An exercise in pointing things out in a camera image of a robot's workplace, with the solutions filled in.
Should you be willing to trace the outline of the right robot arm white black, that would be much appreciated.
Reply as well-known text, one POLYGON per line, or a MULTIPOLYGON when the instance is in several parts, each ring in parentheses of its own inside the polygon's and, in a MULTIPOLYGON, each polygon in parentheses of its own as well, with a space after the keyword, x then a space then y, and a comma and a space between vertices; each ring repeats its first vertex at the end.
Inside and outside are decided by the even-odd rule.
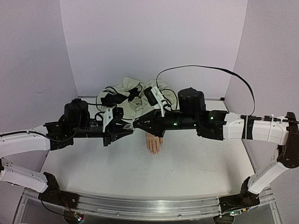
POLYGON ((195 129, 199 137, 211 140, 243 139, 277 144, 278 154, 243 182, 239 194, 219 198, 223 212, 258 205, 259 194, 268 184, 286 170, 299 166, 299 122, 292 112, 276 118, 208 111, 204 93, 193 88, 178 92, 179 110, 170 112, 157 87, 148 88, 145 95, 151 105, 159 108, 137 118, 133 126, 154 136, 162 138, 167 130, 195 129))

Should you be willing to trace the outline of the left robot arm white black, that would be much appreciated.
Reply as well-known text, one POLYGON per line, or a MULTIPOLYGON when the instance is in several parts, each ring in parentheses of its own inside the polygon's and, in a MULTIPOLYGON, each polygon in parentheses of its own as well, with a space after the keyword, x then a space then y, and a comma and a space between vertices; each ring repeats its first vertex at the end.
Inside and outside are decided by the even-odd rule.
POLYGON ((110 104, 91 118, 90 103, 80 98, 64 107, 64 114, 56 122, 28 130, 1 133, 0 135, 0 180, 44 193, 52 203, 63 200, 63 193, 54 175, 39 173, 14 165, 6 157, 32 151, 54 151, 71 146, 75 138, 102 138, 103 145, 131 135, 133 127, 123 121, 123 109, 110 104))

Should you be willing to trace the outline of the mannequin hand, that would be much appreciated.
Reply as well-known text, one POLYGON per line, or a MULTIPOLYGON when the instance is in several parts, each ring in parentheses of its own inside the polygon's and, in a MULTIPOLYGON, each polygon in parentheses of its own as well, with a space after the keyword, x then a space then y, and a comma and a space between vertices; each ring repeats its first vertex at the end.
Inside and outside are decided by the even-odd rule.
POLYGON ((163 138, 146 133, 147 148, 150 150, 150 152, 153 155, 157 155, 160 153, 163 141, 164 141, 163 138))

